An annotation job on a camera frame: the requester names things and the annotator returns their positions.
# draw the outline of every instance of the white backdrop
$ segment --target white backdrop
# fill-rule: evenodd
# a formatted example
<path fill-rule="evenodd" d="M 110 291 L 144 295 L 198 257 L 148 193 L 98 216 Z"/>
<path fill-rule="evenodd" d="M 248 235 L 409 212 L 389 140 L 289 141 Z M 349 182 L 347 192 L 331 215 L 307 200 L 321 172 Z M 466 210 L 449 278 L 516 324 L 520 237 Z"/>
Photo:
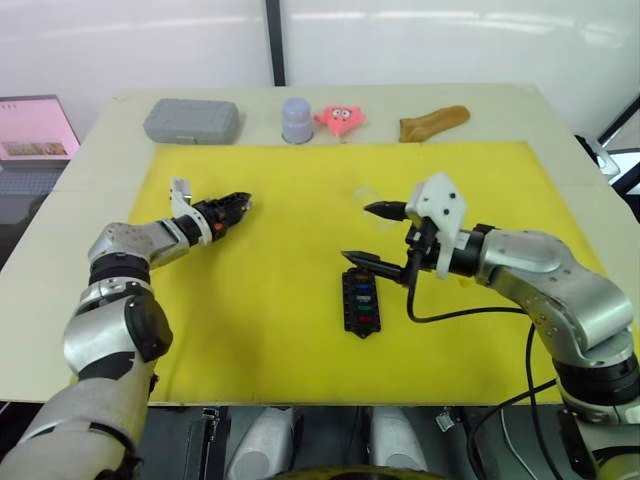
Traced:
<path fill-rule="evenodd" d="M 640 89 L 638 0 L 282 0 L 282 13 L 291 85 L 533 83 L 595 137 Z"/>
<path fill-rule="evenodd" d="M 57 94 L 82 140 L 128 87 L 271 85 L 259 0 L 0 0 L 0 96 Z"/>

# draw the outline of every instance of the white table surface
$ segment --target white table surface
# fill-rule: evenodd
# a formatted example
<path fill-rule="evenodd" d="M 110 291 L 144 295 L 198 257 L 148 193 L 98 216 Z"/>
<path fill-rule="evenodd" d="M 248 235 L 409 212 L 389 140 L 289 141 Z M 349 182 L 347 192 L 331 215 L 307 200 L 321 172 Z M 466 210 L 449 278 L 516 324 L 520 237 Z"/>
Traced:
<path fill-rule="evenodd" d="M 0 273 L 0 399 L 44 401 L 69 383 L 62 335 L 88 280 L 87 250 L 104 225 L 127 220 L 153 158 L 155 144 L 142 127 L 153 105 L 166 97 L 230 100 L 242 118 L 236 143 L 283 145 L 280 108 L 290 96 L 306 98 L 314 112 L 330 104 L 360 105 L 368 120 L 348 143 L 395 143 L 399 118 L 456 104 L 469 108 L 471 120 L 430 142 L 528 142 L 640 318 L 640 227 L 533 87 L 133 90 L 114 97 Z M 335 139 L 323 130 L 310 143 Z"/>

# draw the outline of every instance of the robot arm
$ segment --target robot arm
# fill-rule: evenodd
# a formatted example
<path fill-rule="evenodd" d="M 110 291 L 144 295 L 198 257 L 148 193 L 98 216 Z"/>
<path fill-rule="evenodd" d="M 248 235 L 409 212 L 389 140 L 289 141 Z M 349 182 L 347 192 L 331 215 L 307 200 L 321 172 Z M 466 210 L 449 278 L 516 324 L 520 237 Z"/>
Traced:
<path fill-rule="evenodd" d="M 415 286 L 419 269 L 476 281 L 514 301 L 532 319 L 553 359 L 567 407 L 565 443 L 579 445 L 598 478 L 640 475 L 640 370 L 630 324 L 633 307 L 607 278 L 576 262 L 559 239 L 478 225 L 461 230 L 466 205 L 445 174 L 416 187 L 408 203 L 378 202 L 368 211 L 412 220 L 405 267 L 375 255 L 344 252 L 373 273 Z"/>
<path fill-rule="evenodd" d="M 89 286 L 64 334 L 78 381 L 51 398 L 0 465 L 4 479 L 133 478 L 156 360 L 173 335 L 149 270 L 223 237 L 250 207 L 234 193 L 191 206 L 173 179 L 174 218 L 108 225 L 89 251 Z"/>

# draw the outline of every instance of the laptop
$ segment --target laptop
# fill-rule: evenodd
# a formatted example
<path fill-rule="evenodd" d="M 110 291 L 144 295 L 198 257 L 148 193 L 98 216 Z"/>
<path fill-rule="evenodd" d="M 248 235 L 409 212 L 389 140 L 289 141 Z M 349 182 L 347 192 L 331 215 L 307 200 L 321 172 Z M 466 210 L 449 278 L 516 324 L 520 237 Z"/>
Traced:
<path fill-rule="evenodd" d="M 0 97 L 0 196 L 50 193 L 79 147 L 55 95 Z"/>

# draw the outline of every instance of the laptop screen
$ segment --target laptop screen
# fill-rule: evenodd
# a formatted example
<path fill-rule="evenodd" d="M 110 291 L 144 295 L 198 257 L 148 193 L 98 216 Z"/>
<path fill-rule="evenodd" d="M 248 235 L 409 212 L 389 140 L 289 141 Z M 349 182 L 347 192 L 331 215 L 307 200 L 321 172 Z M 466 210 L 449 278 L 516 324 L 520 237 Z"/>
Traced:
<path fill-rule="evenodd" d="M 0 161 L 70 160 L 80 144 L 55 95 L 0 97 Z"/>

